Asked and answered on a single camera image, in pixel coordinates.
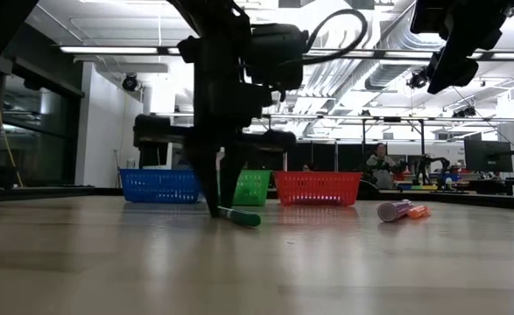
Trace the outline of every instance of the ceiling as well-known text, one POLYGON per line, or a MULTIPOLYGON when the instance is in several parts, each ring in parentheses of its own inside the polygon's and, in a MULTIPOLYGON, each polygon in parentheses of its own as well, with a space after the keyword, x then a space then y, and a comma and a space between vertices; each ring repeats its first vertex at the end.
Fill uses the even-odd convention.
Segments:
MULTIPOLYGON (((27 23, 62 45, 175 46, 182 39, 194 35, 171 5, 145 4, 150 0, 143 0, 142 4, 110 1, 124 0, 40 0, 27 23)), ((247 10, 253 23, 290 23, 300 29, 312 29, 331 12, 348 8, 343 0, 314 0, 299 9, 279 9, 278 0, 251 2, 253 0, 244 0, 241 5, 251 8, 260 5, 257 9, 247 10)), ((369 40, 363 42, 362 48, 434 49, 442 44, 438 38, 414 37, 410 34, 408 25, 411 12, 406 13, 405 10, 411 6, 412 0, 394 0, 394 3, 390 10, 364 12, 370 29, 369 40), (387 37, 380 40, 384 32, 387 37)), ((503 33, 496 49, 514 50, 514 17, 506 22, 503 33)), ((356 23, 352 18, 337 18, 327 24, 326 35, 317 40, 315 46, 336 48, 341 45, 341 39, 349 40, 355 35, 356 23)), ((132 69, 138 72, 140 80, 150 85, 155 81, 157 72, 168 72, 173 80, 177 105, 184 109, 192 108, 192 65, 185 65, 180 57, 115 56, 89 59, 97 64, 98 70, 115 80, 132 69)), ((464 97, 470 102, 474 100, 482 116, 493 116, 496 113, 496 96, 514 88, 514 62, 481 63, 477 77, 470 85, 456 90, 450 88, 437 95, 430 95, 424 90, 410 91, 405 87, 415 67, 421 67, 421 64, 337 60, 309 66, 305 69, 304 87, 293 92, 286 104, 273 107, 271 111, 357 115, 367 109, 375 116, 451 116, 454 109, 466 104, 464 97), (384 82, 382 89, 372 91, 364 87, 366 79, 374 76, 384 82)), ((360 126, 346 126, 341 122, 335 122, 328 128, 314 122, 274 124, 279 129, 297 131, 298 136, 312 136, 315 133, 349 137, 361 135, 360 126)), ((254 132, 264 131, 261 124, 251 129, 254 132)), ((372 131, 374 129, 384 130, 386 127, 375 126, 372 131)))

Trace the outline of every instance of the green basket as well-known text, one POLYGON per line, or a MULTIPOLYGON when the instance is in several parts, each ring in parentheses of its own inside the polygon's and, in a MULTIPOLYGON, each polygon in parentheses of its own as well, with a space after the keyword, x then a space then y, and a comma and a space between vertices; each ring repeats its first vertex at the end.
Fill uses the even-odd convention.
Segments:
POLYGON ((237 180, 235 206, 263 206, 266 203, 271 171, 243 170, 237 180))

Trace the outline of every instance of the yellow object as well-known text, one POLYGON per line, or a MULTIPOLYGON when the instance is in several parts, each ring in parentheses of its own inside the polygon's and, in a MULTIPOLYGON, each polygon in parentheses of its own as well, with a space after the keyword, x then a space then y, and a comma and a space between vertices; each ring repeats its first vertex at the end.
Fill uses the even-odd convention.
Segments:
POLYGON ((10 155, 11 165, 13 166, 16 174, 18 175, 19 186, 24 187, 23 181, 21 180, 21 176, 19 175, 19 170, 15 165, 15 159, 13 159, 13 155, 11 154, 10 142, 8 141, 8 133, 5 132, 5 129, 4 129, 4 119, 2 117, 2 109, 1 108, 0 108, 0 126, 2 126, 2 130, 4 131, 5 147, 8 149, 8 154, 10 155))

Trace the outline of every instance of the green marker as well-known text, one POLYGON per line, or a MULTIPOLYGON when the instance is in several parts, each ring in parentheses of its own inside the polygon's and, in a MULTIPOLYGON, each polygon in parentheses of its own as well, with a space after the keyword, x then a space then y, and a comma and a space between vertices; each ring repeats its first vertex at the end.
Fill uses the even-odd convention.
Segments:
POLYGON ((220 209, 220 216, 222 218, 228 219, 235 224, 252 228, 258 227, 260 225, 260 216, 258 216, 258 214, 241 210, 228 209, 223 206, 219 206, 218 208, 220 209))

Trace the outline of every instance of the glass wall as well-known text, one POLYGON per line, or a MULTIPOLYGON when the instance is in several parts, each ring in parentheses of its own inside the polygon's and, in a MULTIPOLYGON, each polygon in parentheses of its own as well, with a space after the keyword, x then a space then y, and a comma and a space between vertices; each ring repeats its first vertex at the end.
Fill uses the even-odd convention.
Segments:
POLYGON ((79 100, 9 75, 5 78, 3 111, 0 165, 15 164, 25 186, 72 185, 79 100))
POLYGON ((0 136, 0 165, 11 166, 9 145, 25 186, 65 184, 65 142, 60 137, 5 124, 0 136))
POLYGON ((70 101, 47 88, 16 75, 6 78, 4 117, 29 124, 44 131, 66 135, 68 116, 73 113, 70 101))

